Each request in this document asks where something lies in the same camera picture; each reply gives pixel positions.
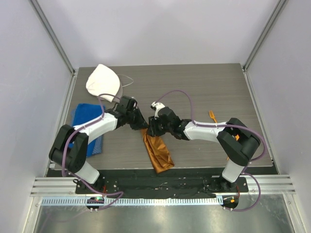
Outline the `orange satin napkin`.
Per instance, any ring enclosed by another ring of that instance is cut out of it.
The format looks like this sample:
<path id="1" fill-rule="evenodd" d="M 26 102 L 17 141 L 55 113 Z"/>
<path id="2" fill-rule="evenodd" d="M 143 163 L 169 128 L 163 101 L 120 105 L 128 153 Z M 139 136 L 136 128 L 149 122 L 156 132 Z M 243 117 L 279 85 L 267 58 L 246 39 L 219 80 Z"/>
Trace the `orange satin napkin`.
<path id="1" fill-rule="evenodd" d="M 147 134 L 147 129 L 140 130 L 143 143 L 147 150 L 151 164 L 156 174 L 174 167 L 171 153 L 163 139 L 159 136 L 152 137 Z"/>

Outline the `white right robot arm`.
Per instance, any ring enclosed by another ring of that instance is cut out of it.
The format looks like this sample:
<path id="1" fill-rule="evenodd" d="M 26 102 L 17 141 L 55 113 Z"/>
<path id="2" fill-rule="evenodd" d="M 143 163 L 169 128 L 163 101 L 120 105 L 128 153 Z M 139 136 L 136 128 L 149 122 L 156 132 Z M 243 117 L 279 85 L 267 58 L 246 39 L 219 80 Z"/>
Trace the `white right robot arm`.
<path id="1" fill-rule="evenodd" d="M 237 186 L 237 179 L 261 144 L 258 133 L 250 130 L 237 118 L 222 123 L 203 123 L 180 119 L 162 103 L 154 102 L 151 109 L 155 115 L 149 117 L 148 135 L 162 136 L 170 133 L 179 140 L 205 140 L 220 144 L 228 161 L 215 182 L 216 190 L 229 192 Z"/>

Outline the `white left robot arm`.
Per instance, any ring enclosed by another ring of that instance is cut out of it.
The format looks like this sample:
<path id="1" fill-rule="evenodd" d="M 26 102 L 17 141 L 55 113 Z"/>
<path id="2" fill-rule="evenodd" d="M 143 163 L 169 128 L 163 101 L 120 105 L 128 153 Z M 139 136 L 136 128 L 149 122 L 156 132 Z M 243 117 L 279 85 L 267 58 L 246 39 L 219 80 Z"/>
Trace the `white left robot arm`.
<path id="1" fill-rule="evenodd" d="M 49 159 L 62 167 L 62 175 L 72 176 L 86 183 L 92 193 L 100 193 L 104 178 L 98 170 L 86 161 L 88 145 L 107 132 L 125 124 L 133 130 L 148 128 L 138 102 L 133 97 L 122 96 L 112 109 L 104 109 L 100 104 L 100 115 L 75 126 L 63 125 L 56 135 L 49 153 Z"/>

